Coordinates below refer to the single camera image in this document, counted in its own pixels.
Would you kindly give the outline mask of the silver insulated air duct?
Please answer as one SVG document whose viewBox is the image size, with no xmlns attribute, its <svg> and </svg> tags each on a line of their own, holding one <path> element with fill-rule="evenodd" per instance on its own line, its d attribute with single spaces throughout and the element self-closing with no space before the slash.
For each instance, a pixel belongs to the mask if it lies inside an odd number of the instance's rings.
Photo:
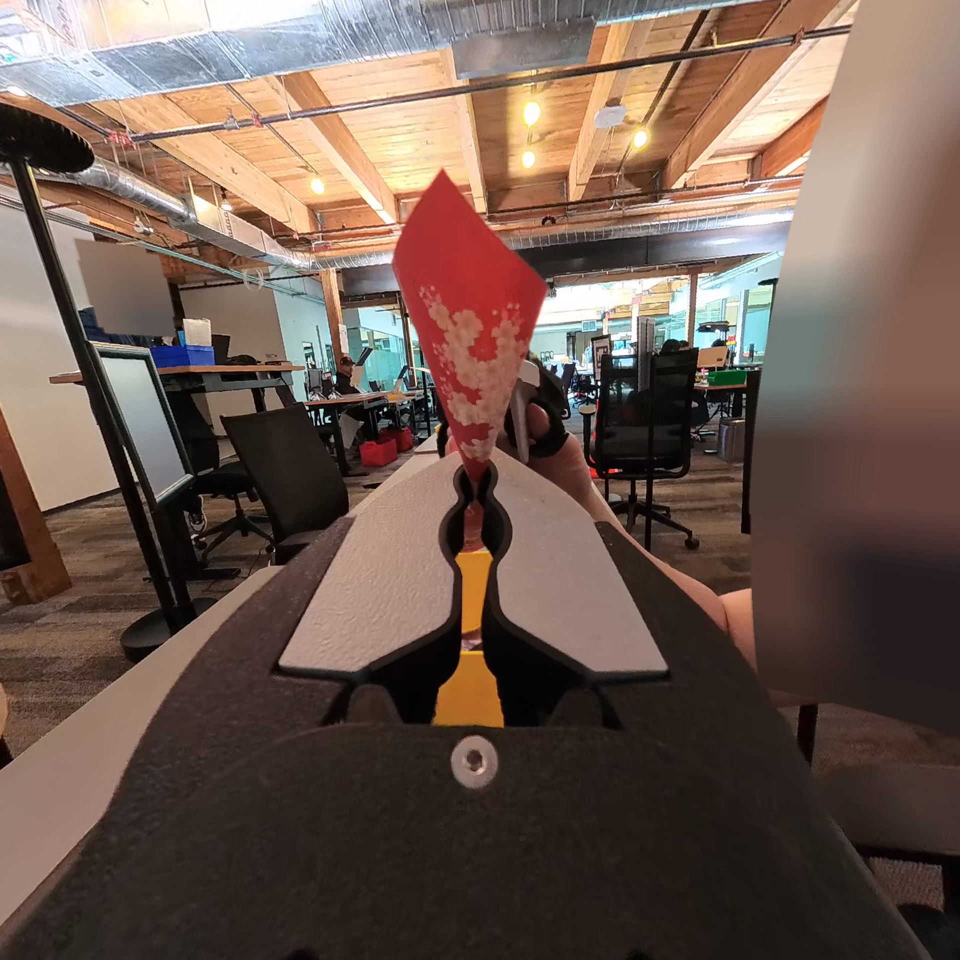
<svg viewBox="0 0 960 960">
<path fill-rule="evenodd" d="M 568 66 L 599 18 L 588 2 L 2 2 L 2 90 L 70 106 L 487 42 L 494 66 Z"/>
</svg>

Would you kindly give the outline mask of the framed screen on floor stand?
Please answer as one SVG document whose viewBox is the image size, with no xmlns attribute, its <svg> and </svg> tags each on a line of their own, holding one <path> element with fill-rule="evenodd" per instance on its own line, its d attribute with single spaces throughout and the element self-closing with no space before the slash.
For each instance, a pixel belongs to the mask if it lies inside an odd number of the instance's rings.
<svg viewBox="0 0 960 960">
<path fill-rule="evenodd" d="M 135 664 L 213 605 L 211 599 L 194 601 L 188 586 L 198 560 L 181 500 L 195 475 L 150 350 L 90 341 L 42 206 L 35 173 L 87 171 L 94 162 L 90 145 L 59 122 L 2 103 L 1 158 L 15 183 L 157 597 L 158 609 L 136 619 L 120 637 L 126 658 Z"/>
</svg>

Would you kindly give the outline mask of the wooden beam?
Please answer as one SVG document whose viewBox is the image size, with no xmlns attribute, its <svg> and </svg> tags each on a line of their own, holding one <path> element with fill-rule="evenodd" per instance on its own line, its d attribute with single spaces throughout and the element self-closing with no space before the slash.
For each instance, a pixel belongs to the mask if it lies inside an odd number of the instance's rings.
<svg viewBox="0 0 960 960">
<path fill-rule="evenodd" d="M 37 604 L 71 587 L 17 445 L 1 416 L 1 583 L 15 606 Z"/>
</svg>

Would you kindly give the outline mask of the silver spiral air duct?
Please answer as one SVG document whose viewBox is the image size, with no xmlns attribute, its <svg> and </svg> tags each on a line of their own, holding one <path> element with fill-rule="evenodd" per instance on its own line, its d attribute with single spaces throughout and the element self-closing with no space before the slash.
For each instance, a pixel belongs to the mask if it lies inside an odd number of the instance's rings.
<svg viewBox="0 0 960 960">
<path fill-rule="evenodd" d="M 321 270 L 310 255 L 281 246 L 262 229 L 215 204 L 193 193 L 184 197 L 170 193 L 114 162 L 97 158 L 78 173 L 56 173 L 39 167 L 33 167 L 33 173 L 44 181 L 102 190 L 158 214 L 176 230 L 235 255 L 302 274 Z"/>
</svg>

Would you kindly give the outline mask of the person's right forearm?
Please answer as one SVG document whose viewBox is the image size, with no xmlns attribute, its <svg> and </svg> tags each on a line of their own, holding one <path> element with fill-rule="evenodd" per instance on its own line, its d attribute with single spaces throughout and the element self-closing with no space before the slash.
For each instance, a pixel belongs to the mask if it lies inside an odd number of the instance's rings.
<svg viewBox="0 0 960 960">
<path fill-rule="evenodd" d="M 617 516 L 601 504 L 594 516 L 595 520 L 611 522 L 614 529 L 664 575 L 671 579 L 688 597 L 699 605 L 723 633 L 732 641 L 744 660 L 753 671 L 758 670 L 757 646 L 754 630 L 753 594 L 750 588 L 723 595 L 716 594 L 709 587 L 689 575 L 675 569 L 656 558 L 641 546 L 618 522 Z"/>
</svg>

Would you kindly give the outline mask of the person's right hand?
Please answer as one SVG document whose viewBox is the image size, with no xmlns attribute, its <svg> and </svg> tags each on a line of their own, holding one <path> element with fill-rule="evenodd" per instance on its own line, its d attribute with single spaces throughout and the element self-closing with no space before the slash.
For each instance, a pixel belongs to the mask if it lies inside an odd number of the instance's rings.
<svg viewBox="0 0 960 960">
<path fill-rule="evenodd" d="M 527 423 L 532 438 L 540 439 L 546 434 L 548 420 L 545 411 L 539 406 L 529 407 Z M 613 524 L 594 518 L 601 510 L 602 503 L 605 503 L 612 512 L 613 510 L 594 485 L 583 451 L 576 438 L 571 437 L 568 431 L 566 433 L 565 441 L 557 453 L 541 459 L 531 458 L 528 463 L 529 468 L 569 495 L 591 516 L 594 522 Z"/>
</svg>

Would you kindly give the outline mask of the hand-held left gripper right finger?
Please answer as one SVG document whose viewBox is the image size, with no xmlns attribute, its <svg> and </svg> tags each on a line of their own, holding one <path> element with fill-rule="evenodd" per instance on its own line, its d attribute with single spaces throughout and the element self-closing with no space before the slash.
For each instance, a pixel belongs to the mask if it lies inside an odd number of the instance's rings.
<svg viewBox="0 0 960 960">
<path fill-rule="evenodd" d="M 492 564 L 486 666 L 500 687 L 662 680 L 669 669 L 590 515 L 495 450 L 484 494 Z"/>
</svg>

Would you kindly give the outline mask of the black ceiling pipe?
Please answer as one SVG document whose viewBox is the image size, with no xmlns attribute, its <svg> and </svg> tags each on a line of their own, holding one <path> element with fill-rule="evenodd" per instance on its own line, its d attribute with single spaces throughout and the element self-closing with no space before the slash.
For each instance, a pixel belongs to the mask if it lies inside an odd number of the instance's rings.
<svg viewBox="0 0 960 960">
<path fill-rule="evenodd" d="M 820 42 L 828 39 L 844 37 L 852 31 L 852 25 L 834 25 L 816 29 L 798 29 L 794 32 L 762 36 L 756 38 L 731 41 L 723 44 L 707 45 L 699 48 L 689 48 L 669 53 L 651 54 L 618 61 L 598 62 L 574 67 L 556 68 L 540 71 L 535 76 L 522 77 L 503 76 L 496 78 L 470 80 L 465 84 L 448 85 L 445 87 L 429 88 L 409 93 L 390 94 L 382 97 L 362 101 L 330 103 L 286 110 L 272 114 L 252 112 L 245 118 L 236 118 L 229 114 L 218 123 L 196 124 L 192 126 L 178 126 L 163 130 L 150 130 L 134 133 L 131 139 L 135 143 L 158 141 L 174 138 L 185 138 L 206 134 L 217 134 L 222 131 L 236 132 L 250 128 L 261 129 L 276 124 L 313 119 L 340 114 L 353 114 L 371 110 L 386 109 L 395 106 L 407 106 L 437 100 L 447 100 L 463 97 L 468 94 L 493 92 L 497 90 L 511 90 L 535 85 L 552 85 L 581 78 L 594 78 L 623 71 L 646 69 L 655 66 L 678 66 L 681 64 L 699 62 L 703 60 L 723 58 L 728 56 L 746 56 L 748 54 L 766 50 L 790 48 L 805 43 Z"/>
</svg>

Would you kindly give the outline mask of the wooden top desk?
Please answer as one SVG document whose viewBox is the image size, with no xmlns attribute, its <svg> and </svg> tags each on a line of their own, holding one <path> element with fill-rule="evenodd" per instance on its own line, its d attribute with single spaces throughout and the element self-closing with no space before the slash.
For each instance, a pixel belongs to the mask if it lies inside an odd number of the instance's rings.
<svg viewBox="0 0 960 960">
<path fill-rule="evenodd" d="M 103 347 L 102 350 L 94 351 L 93 359 L 100 361 L 106 372 L 106 361 L 108 359 L 132 359 L 136 362 L 145 362 L 148 367 L 155 366 L 153 359 L 149 356 L 146 349 L 134 349 L 119 344 L 91 343 L 91 347 Z M 172 394 L 216 394 L 232 391 L 250 391 L 253 396 L 254 407 L 257 412 L 266 410 L 265 390 L 274 389 L 280 393 L 283 389 L 292 388 L 292 374 L 297 371 L 303 371 L 303 366 L 295 366 L 289 362 L 279 362 L 277 364 L 251 364 L 251 365 L 200 365 L 200 366 L 162 366 L 153 372 L 158 374 L 159 382 L 163 390 Z M 74 383 L 85 386 L 83 375 L 79 371 L 59 373 L 49 378 L 52 385 Z M 108 389 L 109 383 L 102 388 L 104 403 L 107 411 L 110 413 L 114 431 L 121 443 L 126 446 L 125 421 L 119 409 L 119 401 L 114 401 L 113 393 Z M 213 450 L 213 444 L 217 445 L 217 452 L 223 459 L 230 459 L 234 454 L 227 451 L 223 444 L 229 446 L 229 441 L 225 437 L 219 437 L 213 433 L 213 427 L 210 427 L 204 421 L 209 431 L 203 430 L 196 436 L 183 433 L 184 448 L 191 456 L 200 450 L 201 447 Z"/>
</svg>

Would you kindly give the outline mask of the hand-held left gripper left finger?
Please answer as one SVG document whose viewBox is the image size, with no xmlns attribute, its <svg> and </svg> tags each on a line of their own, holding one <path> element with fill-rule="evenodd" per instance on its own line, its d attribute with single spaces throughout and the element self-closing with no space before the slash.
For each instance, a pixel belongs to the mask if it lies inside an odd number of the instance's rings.
<svg viewBox="0 0 960 960">
<path fill-rule="evenodd" d="M 410 669 L 442 685 L 461 656 L 462 576 L 450 534 L 470 497 L 457 454 L 379 486 L 348 530 L 282 651 L 285 674 L 362 681 Z"/>
</svg>

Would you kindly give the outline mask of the red floral origami paper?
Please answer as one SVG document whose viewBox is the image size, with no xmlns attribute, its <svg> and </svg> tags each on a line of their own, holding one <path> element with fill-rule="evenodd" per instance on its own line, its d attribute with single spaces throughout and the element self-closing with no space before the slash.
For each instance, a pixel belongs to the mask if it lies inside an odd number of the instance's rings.
<svg viewBox="0 0 960 960">
<path fill-rule="evenodd" d="M 478 497 L 546 299 L 446 171 L 402 228 L 391 269 L 471 491 Z"/>
</svg>

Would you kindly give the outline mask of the black mesh office chair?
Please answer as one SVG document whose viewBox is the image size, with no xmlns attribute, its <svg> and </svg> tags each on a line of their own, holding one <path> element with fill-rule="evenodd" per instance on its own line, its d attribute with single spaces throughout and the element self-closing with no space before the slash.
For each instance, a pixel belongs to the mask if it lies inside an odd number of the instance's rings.
<svg viewBox="0 0 960 960">
<path fill-rule="evenodd" d="M 631 533 L 644 520 L 643 546 L 652 549 L 652 527 L 659 523 L 684 534 L 684 545 L 698 549 L 699 538 L 654 502 L 658 480 L 686 476 L 691 463 L 692 401 L 698 351 L 654 352 L 618 365 L 601 362 L 596 421 L 589 463 L 605 487 L 613 479 L 628 481 L 626 499 L 610 505 L 626 518 Z"/>
</svg>

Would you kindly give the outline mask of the yellow plastic bin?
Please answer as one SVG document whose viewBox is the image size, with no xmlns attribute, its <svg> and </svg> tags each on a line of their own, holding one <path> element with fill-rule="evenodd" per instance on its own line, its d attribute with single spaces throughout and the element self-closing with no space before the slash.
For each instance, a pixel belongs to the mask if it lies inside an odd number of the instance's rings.
<svg viewBox="0 0 960 960">
<path fill-rule="evenodd" d="M 461 654 L 454 673 L 438 690 L 433 726 L 504 726 L 497 681 L 482 650 L 482 614 L 492 559 L 485 548 L 456 558 L 462 577 Z"/>
</svg>

